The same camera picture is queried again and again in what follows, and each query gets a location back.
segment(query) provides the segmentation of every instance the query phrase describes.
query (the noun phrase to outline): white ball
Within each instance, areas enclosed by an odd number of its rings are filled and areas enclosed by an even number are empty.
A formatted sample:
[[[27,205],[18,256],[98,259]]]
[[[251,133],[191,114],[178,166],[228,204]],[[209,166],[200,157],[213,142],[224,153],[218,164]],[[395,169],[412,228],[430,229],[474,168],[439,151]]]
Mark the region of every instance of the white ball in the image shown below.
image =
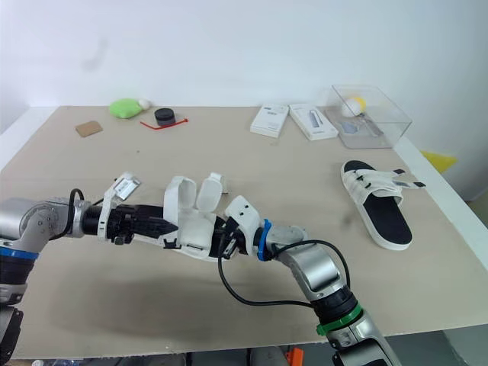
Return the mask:
[[[366,103],[361,97],[354,97],[345,100],[341,106],[341,112],[344,117],[355,117],[364,112]]]
[[[137,101],[143,110],[149,109],[151,107],[151,102],[146,99],[140,99]]]

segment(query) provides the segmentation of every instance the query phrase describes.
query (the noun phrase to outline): orange object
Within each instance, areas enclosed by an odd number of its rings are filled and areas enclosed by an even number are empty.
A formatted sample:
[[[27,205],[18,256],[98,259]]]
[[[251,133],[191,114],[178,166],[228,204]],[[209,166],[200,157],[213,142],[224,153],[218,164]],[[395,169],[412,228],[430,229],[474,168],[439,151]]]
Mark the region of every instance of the orange object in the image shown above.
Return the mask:
[[[287,358],[290,366],[302,366],[303,364],[303,349],[293,347],[293,349],[286,352],[284,356]]]

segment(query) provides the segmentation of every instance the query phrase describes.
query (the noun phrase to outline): green ring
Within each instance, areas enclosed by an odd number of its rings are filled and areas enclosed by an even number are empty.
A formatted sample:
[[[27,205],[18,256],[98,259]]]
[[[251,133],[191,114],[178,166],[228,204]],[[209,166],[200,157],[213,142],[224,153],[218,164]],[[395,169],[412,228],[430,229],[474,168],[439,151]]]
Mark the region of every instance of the green ring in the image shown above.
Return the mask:
[[[342,328],[343,326],[347,326],[352,320],[355,320],[358,315],[361,313],[362,308],[359,303],[354,307],[353,310],[347,315],[344,315],[341,319],[336,320],[332,323],[327,324],[319,324],[317,326],[317,334],[319,336],[325,336],[331,330]]]

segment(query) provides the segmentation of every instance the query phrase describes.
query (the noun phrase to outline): yellow fabric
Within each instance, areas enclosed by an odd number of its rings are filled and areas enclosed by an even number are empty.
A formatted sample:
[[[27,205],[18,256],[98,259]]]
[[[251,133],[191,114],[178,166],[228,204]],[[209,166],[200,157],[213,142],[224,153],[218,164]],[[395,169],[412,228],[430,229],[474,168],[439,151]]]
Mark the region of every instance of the yellow fabric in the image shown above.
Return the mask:
[[[445,172],[456,162],[458,162],[458,158],[455,158],[454,156],[446,156],[423,150],[421,150],[420,152],[427,160],[430,161],[430,163],[434,166],[434,168],[437,169],[439,173]]]

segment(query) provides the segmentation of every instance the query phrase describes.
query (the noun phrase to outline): table surface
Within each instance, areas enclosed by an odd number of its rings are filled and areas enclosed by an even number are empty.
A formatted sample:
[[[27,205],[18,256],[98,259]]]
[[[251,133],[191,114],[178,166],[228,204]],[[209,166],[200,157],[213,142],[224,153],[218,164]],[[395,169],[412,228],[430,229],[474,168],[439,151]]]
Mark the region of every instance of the table surface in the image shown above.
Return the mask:
[[[342,187],[349,159],[406,169],[391,149],[346,149],[339,139],[309,142],[292,120],[279,140],[249,132],[258,108],[175,108],[190,122],[154,131],[151,111],[117,120],[106,107],[61,107],[0,174],[0,199],[67,196],[93,201],[130,170],[146,187],[174,175],[197,182],[224,174],[276,223],[304,226],[348,260],[352,290],[385,335],[488,323],[488,272],[426,191],[404,191],[414,243],[405,252],[374,244]],[[81,138],[75,125],[104,130]],[[161,199],[153,193],[152,199]],[[230,282],[256,300],[303,299],[281,264],[238,256]],[[213,263],[133,242],[96,238],[50,243],[28,279],[16,358],[86,358],[320,342],[317,319],[301,307],[247,307],[223,288]]]

